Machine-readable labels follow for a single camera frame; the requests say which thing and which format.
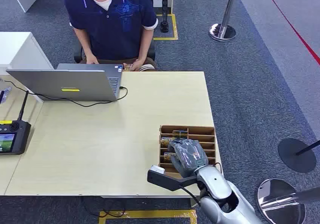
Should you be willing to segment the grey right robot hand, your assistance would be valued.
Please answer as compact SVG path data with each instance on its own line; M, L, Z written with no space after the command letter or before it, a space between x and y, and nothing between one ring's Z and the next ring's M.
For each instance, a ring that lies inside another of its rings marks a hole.
M168 145L171 162L183 178L193 176L195 171L209 164L198 140L179 138Z

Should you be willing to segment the person's left hand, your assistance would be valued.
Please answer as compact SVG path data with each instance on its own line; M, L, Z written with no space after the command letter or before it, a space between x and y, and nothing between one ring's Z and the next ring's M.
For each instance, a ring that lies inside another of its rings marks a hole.
M144 61L142 59L136 59L131 67L130 71L131 72L136 72L139 71L143 65L144 64Z

